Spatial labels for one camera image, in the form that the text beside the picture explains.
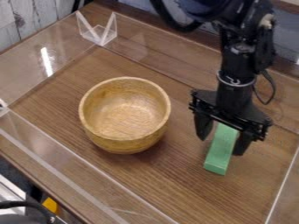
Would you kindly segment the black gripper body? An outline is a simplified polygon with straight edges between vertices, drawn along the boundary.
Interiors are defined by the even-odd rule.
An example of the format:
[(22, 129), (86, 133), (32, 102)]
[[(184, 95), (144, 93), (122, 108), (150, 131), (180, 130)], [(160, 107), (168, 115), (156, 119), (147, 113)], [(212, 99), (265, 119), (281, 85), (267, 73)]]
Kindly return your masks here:
[(254, 141), (263, 141), (274, 122), (253, 102), (255, 83), (255, 79), (238, 85), (219, 81), (216, 91), (194, 89), (190, 109), (194, 115), (204, 114), (239, 132), (251, 132)]

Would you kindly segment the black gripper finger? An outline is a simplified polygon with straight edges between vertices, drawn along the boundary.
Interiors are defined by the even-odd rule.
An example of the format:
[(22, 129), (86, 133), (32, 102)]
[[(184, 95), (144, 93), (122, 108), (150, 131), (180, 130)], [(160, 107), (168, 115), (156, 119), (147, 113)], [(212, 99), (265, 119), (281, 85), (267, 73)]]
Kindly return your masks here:
[(195, 114), (194, 121), (195, 121), (196, 135), (199, 139), (204, 141), (211, 133), (214, 121), (204, 114)]
[(251, 132), (249, 131), (242, 132), (235, 142), (232, 154), (235, 156), (242, 156), (254, 140), (255, 138)]

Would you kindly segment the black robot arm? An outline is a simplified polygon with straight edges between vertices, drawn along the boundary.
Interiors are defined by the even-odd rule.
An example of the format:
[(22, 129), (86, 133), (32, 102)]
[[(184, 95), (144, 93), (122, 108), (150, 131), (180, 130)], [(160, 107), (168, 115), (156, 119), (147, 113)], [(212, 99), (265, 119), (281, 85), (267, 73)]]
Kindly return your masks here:
[(218, 89), (191, 91), (196, 134), (206, 139), (215, 122), (228, 125), (239, 131), (232, 154), (240, 156), (274, 124), (254, 103), (258, 76), (270, 76), (277, 56), (274, 6), (270, 0), (196, 1), (188, 13), (219, 27), (222, 53)]

